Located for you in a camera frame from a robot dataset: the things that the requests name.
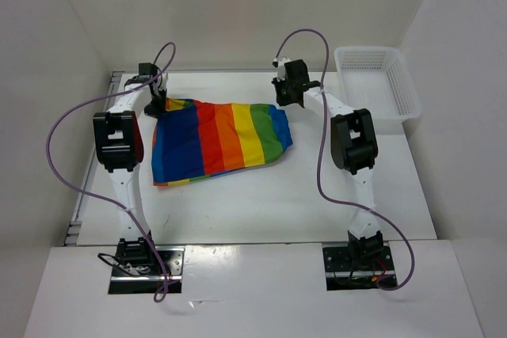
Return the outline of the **rainbow striped shorts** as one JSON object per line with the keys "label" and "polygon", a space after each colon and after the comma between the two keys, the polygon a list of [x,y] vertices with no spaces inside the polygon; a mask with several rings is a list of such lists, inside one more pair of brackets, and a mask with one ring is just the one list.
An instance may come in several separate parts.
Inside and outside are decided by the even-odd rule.
{"label": "rainbow striped shorts", "polygon": [[155,186],[176,186],[271,164],[292,145],[273,104],[214,104],[168,98],[153,134]]}

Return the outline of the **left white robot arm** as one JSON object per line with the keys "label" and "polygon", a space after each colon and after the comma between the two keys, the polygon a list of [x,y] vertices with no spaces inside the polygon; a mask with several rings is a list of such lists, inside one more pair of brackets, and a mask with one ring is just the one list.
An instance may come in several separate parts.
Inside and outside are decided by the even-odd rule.
{"label": "left white robot arm", "polygon": [[139,187],[139,169],[144,145],[135,110],[142,91],[150,90],[147,111],[160,116],[165,108],[166,78],[153,63],[140,63],[138,74],[125,83],[119,96],[106,112],[93,116],[97,160],[112,181],[116,201],[120,203],[120,240],[113,259],[118,271],[131,276],[157,271],[158,254],[147,239],[150,227],[143,212]]}

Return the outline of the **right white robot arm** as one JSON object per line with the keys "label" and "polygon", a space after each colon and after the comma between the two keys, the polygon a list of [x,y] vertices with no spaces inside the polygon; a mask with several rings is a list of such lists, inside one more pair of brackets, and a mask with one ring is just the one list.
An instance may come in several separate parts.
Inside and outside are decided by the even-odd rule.
{"label": "right white robot arm", "polygon": [[383,235],[376,216],[372,174],[379,149],[372,115],[354,109],[310,80],[302,60],[275,58],[276,77],[272,84],[280,106],[298,104],[323,118],[325,133],[330,133],[330,155],[334,165],[348,176],[353,200],[344,205],[355,208],[348,228],[347,257],[356,269],[365,269],[383,249]]}

